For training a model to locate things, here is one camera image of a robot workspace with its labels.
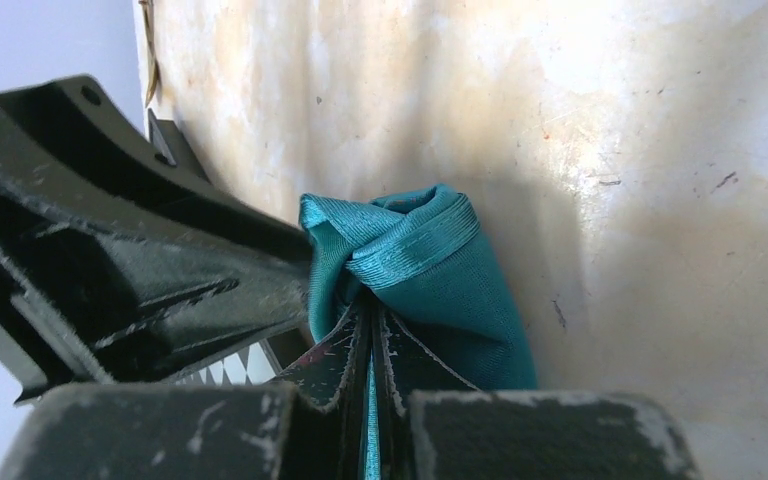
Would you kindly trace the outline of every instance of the teal cloth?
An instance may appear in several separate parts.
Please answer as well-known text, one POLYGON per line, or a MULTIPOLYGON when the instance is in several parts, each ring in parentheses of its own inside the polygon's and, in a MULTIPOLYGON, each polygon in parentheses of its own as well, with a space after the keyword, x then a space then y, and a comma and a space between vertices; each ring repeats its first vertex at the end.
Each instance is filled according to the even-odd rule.
POLYGON ((299 223, 314 247, 315 340, 363 284, 478 388, 536 388, 522 321, 466 195, 446 185, 370 203, 306 194, 299 223))

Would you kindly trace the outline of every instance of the screw hole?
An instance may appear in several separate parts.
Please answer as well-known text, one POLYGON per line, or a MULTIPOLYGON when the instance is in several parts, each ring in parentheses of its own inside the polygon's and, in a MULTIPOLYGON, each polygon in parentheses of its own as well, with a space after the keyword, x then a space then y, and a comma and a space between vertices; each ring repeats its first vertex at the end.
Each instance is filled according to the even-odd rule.
POLYGON ((99 97, 98 94, 95 93, 95 90, 92 88, 84 85, 81 87, 81 95, 83 95, 88 102, 92 103, 96 107, 101 105, 101 97, 99 97))
POLYGON ((175 163, 175 160, 172 160, 171 158, 167 157, 166 155, 164 155, 162 153, 155 153, 154 154, 154 159, 157 160, 158 162, 160 162, 160 163, 162 163, 164 165, 168 165, 170 167, 177 167, 178 166, 178 164, 175 163))

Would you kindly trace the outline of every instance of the dusty surface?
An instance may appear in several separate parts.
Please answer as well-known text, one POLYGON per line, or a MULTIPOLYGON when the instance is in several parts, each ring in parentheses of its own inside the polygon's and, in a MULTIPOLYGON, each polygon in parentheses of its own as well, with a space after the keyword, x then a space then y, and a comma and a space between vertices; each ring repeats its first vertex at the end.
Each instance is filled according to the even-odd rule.
POLYGON ((221 186, 293 223, 465 191, 546 388, 647 394, 707 478, 768 478, 768 1, 157 3, 155 106, 221 186))

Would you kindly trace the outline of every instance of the white wall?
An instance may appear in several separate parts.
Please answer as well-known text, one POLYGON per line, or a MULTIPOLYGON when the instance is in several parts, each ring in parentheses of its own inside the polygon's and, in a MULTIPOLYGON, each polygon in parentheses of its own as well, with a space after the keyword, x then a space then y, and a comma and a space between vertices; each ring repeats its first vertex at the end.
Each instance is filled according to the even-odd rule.
POLYGON ((130 0, 0 0, 0 90, 79 73, 142 129, 130 0))
MULTIPOLYGON (((142 130, 133 10, 128 0, 0 0, 0 90, 89 73, 142 130)), ((29 407, 0 365, 0 463, 29 407)))

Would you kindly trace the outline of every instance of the black plastic part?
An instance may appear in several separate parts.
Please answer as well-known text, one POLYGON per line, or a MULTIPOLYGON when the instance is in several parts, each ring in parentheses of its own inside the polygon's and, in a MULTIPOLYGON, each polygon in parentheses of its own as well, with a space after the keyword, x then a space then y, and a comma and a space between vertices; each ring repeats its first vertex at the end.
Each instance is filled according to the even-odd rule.
POLYGON ((175 122, 158 119, 152 109, 148 109, 148 141, 159 150, 154 156, 158 162, 170 168, 185 169, 204 181, 210 181, 175 122))
MULTIPOLYGON (((155 160, 167 167, 181 168, 210 181, 175 122, 158 119, 152 109, 148 110, 148 139, 160 151, 155 155, 155 160)), ((298 328, 261 340, 260 345, 276 372, 290 366, 311 347, 298 328)))
POLYGON ((365 296, 266 385, 70 385, 47 394, 0 480, 364 478, 370 355, 385 392, 381 478, 701 478, 657 405, 629 395, 473 390, 365 296))
POLYGON ((20 400, 174 380, 306 322, 304 235, 158 153, 90 77, 0 94, 0 361, 20 400))
POLYGON ((639 396, 416 392, 409 403, 418 480, 701 479, 676 423, 639 396))

